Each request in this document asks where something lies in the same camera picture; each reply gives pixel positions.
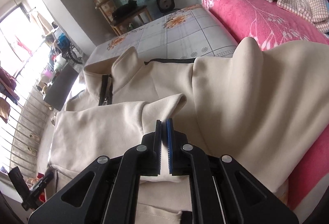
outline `wooden chair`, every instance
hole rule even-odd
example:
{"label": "wooden chair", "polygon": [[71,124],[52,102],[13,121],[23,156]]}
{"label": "wooden chair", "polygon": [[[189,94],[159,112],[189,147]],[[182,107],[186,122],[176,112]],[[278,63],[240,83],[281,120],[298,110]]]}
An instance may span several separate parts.
{"label": "wooden chair", "polygon": [[112,17],[112,13],[117,9],[117,7],[113,0],[95,0],[94,2],[96,4],[95,9],[99,9],[102,12],[103,16],[105,17],[105,19],[108,21],[108,23],[111,25],[112,29],[118,36],[124,33],[120,27],[122,27],[125,24],[129,24],[132,21],[132,19],[136,16],[138,16],[139,20],[144,25],[145,23],[140,16],[140,14],[143,12],[145,12],[150,22],[153,21],[149,11],[147,10],[146,5],[137,6],[137,8],[134,11],[130,12],[128,15],[120,19],[114,20]]}

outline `checkered cloth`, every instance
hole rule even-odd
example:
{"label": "checkered cloth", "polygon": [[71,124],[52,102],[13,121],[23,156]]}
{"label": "checkered cloth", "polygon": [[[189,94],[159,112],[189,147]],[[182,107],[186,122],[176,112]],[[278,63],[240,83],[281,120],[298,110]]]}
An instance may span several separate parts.
{"label": "checkered cloth", "polygon": [[277,5],[306,21],[312,23],[318,31],[329,31],[329,11],[327,0],[278,0]]}

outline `pink blanket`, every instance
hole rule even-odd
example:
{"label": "pink blanket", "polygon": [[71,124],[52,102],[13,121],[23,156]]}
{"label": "pink blanket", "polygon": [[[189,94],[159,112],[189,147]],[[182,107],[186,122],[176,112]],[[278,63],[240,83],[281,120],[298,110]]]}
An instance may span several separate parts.
{"label": "pink blanket", "polygon": [[202,0],[239,43],[253,37],[262,50],[294,40],[329,44],[312,24],[266,0]]}
{"label": "pink blanket", "polygon": [[[312,24],[266,0],[202,0],[237,42],[253,37],[262,50],[287,41],[329,44]],[[329,185],[329,126],[307,151],[288,179],[288,206],[302,223]]]}

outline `hanging clothes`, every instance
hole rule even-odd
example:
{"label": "hanging clothes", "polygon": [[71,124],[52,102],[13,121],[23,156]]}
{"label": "hanging clothes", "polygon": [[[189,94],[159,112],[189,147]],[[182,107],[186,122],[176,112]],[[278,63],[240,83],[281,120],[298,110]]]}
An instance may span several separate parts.
{"label": "hanging clothes", "polygon": [[37,25],[44,35],[47,35],[53,29],[52,25],[38,11],[31,13],[30,22]]}
{"label": "hanging clothes", "polygon": [[8,175],[8,172],[7,172],[7,170],[4,168],[4,166],[2,166],[2,167],[0,168],[0,171],[1,171],[2,173],[5,173],[6,175]]}
{"label": "hanging clothes", "polygon": [[11,76],[7,71],[5,71],[2,67],[0,67],[0,78],[3,80],[3,82],[11,88],[13,91],[16,88],[16,79]]}
{"label": "hanging clothes", "polygon": [[8,87],[6,83],[0,78],[0,93],[7,96],[14,104],[17,104],[17,101],[19,100],[19,96],[14,93],[14,90]]}
{"label": "hanging clothes", "polygon": [[3,98],[0,98],[0,117],[6,124],[8,122],[9,113],[10,113],[10,104]]}
{"label": "hanging clothes", "polygon": [[20,41],[19,38],[17,38],[17,36],[15,35],[16,39],[17,39],[17,45],[22,47],[24,50],[26,50],[30,56],[32,56],[32,51],[24,44]]}

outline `floor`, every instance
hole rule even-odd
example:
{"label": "floor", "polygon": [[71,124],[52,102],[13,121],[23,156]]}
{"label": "floor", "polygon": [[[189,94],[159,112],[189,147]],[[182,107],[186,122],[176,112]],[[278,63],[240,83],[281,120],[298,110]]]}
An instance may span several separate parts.
{"label": "floor", "polygon": [[42,174],[44,174],[47,169],[49,150],[55,129],[55,127],[51,123],[51,118],[54,116],[54,113],[55,110],[50,113],[47,122],[44,126],[40,147],[38,151],[37,172],[40,172]]}

